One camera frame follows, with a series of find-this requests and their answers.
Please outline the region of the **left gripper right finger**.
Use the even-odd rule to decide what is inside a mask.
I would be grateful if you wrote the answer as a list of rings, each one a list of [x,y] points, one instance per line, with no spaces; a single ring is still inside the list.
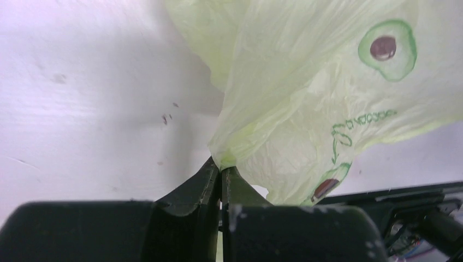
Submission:
[[[386,261],[371,218],[354,206],[278,206],[238,173],[222,176],[224,261]]]

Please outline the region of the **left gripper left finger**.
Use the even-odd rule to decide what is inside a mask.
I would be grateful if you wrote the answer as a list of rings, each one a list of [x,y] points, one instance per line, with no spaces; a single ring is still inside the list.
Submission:
[[[1,261],[215,261],[219,179],[208,159],[156,201],[23,204],[1,228]]]

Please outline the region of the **green plastic bag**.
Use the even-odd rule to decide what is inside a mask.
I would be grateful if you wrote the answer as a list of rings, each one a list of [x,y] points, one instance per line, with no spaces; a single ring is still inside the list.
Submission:
[[[314,205],[368,147],[462,120],[462,1],[166,1],[224,93],[209,142],[276,205]]]

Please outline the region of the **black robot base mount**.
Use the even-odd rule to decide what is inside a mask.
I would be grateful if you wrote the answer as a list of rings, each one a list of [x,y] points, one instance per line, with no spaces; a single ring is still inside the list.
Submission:
[[[427,242],[449,261],[462,261],[462,182],[327,197],[322,205],[363,209],[383,236],[389,256],[409,259]]]

